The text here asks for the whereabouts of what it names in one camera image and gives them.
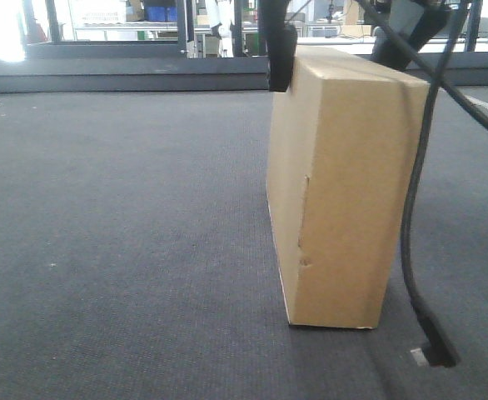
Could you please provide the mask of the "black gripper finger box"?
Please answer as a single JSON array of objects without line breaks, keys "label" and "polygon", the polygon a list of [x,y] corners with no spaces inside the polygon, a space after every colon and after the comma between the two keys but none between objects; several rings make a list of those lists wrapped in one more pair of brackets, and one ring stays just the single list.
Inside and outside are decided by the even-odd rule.
[{"label": "black gripper finger box", "polygon": [[297,45],[297,30],[286,21],[289,1],[259,2],[259,33],[268,57],[270,92],[284,93],[291,84]]}]

